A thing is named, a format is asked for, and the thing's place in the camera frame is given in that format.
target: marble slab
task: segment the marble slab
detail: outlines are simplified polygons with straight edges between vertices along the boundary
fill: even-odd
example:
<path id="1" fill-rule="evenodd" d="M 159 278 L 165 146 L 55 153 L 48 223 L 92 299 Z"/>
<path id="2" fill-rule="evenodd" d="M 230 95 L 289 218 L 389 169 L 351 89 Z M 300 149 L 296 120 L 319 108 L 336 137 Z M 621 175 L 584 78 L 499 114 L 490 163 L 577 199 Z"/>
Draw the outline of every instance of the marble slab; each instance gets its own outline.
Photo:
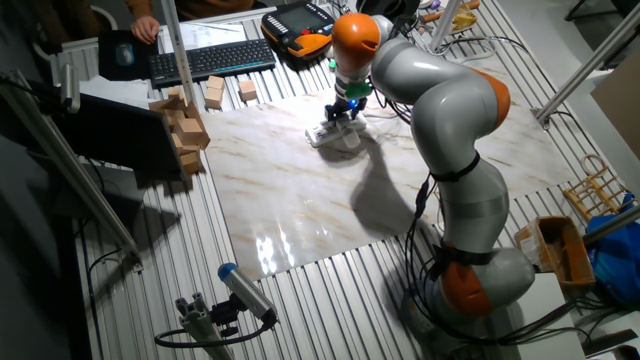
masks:
<path id="1" fill-rule="evenodd" d="M 501 65 L 474 64 L 503 80 L 512 106 L 481 139 L 481 156 L 503 174 L 510 198 L 569 180 L 571 172 Z M 428 169 L 409 126 L 375 98 L 362 143 L 314 149 L 305 129 L 323 119 L 333 91 L 203 115 L 206 151 L 238 265 L 253 280 L 406 232 Z M 423 219 L 441 221 L 430 199 Z"/>

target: monitor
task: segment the monitor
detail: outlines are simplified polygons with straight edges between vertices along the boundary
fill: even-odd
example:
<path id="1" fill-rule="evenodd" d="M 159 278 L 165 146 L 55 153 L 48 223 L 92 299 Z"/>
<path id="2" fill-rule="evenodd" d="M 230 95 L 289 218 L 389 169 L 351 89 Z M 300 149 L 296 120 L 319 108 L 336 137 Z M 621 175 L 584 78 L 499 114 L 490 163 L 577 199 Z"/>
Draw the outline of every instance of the monitor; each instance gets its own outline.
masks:
<path id="1" fill-rule="evenodd" d="M 60 89 L 29 81 L 37 93 L 60 101 Z M 150 110 L 81 94 L 76 114 L 52 115 L 77 155 L 131 168 L 145 177 L 182 181 L 186 172 L 163 115 Z M 22 136 L 18 142 L 25 144 Z"/>

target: aluminum frame pole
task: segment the aluminum frame pole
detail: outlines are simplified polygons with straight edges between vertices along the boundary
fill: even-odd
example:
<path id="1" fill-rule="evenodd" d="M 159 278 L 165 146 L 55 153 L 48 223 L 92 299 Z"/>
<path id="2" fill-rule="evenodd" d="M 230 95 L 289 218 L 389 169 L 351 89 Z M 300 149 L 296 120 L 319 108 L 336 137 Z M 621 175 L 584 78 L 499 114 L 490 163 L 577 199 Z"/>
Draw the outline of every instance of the aluminum frame pole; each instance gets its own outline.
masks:
<path id="1" fill-rule="evenodd" d="M 605 236 L 622 229 L 623 227 L 631 224 L 632 222 L 640 219 L 640 206 L 636 205 L 632 209 L 623 212 L 622 214 L 614 217 L 606 223 L 600 225 L 590 233 L 585 234 L 582 237 L 582 241 L 585 245 L 594 243 Z"/>
<path id="2" fill-rule="evenodd" d="M 18 85 L 30 88 L 19 70 L 13 71 L 10 79 Z M 4 96 L 13 111 L 38 141 L 38 144 L 53 160 L 74 190 L 78 192 L 93 216 L 114 236 L 114 239 L 125 251 L 128 250 L 129 254 L 139 258 L 140 252 L 135 240 L 104 198 L 98 186 L 84 167 L 80 165 L 71 146 L 51 117 L 40 112 L 33 95 L 6 84 L 0 86 L 0 95 Z"/>
<path id="3" fill-rule="evenodd" d="M 605 41 L 602 42 L 602 44 L 600 44 L 600 46 L 598 46 L 591 58 L 584 63 L 564 85 L 562 85 L 560 90 L 558 90 L 551 99 L 549 99 L 549 102 L 547 102 L 542 109 L 536 111 L 535 116 L 538 122 L 544 124 L 545 119 L 547 119 L 551 113 L 556 111 L 560 104 L 562 104 L 569 95 L 571 95 L 571 93 L 573 93 L 573 91 L 582 84 L 584 79 L 586 79 L 587 76 L 589 76 L 589 74 L 591 74 L 593 70 L 595 70 L 600 63 L 602 63 L 602 61 L 615 50 L 617 45 L 624 41 L 624 39 L 634 31 L 638 24 L 640 24 L 640 4 L 636 5 L 631 13 L 624 18 L 622 23 L 613 30 L 613 32 Z"/>
<path id="4" fill-rule="evenodd" d="M 462 4 L 462 0 L 450 0 L 447 4 L 438 22 L 438 28 L 436 28 L 436 32 L 433 34 L 433 38 L 429 43 L 429 49 L 431 49 L 431 51 L 438 51 L 438 47 L 442 44 L 444 37 L 451 31 L 453 18 L 456 17 L 460 4 Z"/>
<path id="5" fill-rule="evenodd" d="M 169 31 L 169 37 L 173 45 L 173 52 L 176 57 L 176 65 L 178 66 L 182 87 L 184 88 L 184 96 L 187 99 L 187 103 L 193 101 L 195 104 L 196 97 L 193 91 L 193 79 L 191 78 L 187 52 L 184 49 L 184 42 L 182 41 L 182 32 L 180 32 L 180 21 L 178 20 L 176 4 L 174 0 L 161 0 L 161 3 L 164 18 L 167 21 L 167 30 Z"/>

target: black keyboard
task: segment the black keyboard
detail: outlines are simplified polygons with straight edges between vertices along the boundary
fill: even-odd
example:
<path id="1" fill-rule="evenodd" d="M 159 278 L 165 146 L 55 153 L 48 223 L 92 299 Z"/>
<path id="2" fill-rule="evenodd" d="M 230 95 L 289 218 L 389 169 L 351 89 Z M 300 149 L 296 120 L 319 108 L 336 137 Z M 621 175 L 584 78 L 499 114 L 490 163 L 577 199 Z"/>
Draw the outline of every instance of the black keyboard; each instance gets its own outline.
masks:
<path id="1" fill-rule="evenodd" d="M 228 76 L 271 69 L 276 59 L 265 39 L 239 41 L 187 51 L 194 81 L 210 75 Z M 180 73 L 173 53 L 149 57 L 153 88 L 180 84 Z"/>

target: person's hand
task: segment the person's hand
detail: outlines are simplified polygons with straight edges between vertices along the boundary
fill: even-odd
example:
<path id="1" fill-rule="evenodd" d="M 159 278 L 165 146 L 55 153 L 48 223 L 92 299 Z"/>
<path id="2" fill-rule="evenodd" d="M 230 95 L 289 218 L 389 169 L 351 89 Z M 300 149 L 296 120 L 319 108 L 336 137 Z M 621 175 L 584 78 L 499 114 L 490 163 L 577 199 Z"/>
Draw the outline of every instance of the person's hand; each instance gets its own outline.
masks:
<path id="1" fill-rule="evenodd" d="M 142 16 L 131 24 L 133 36 L 147 45 L 151 45 L 156 41 L 158 31 L 160 31 L 160 23 L 149 15 Z"/>

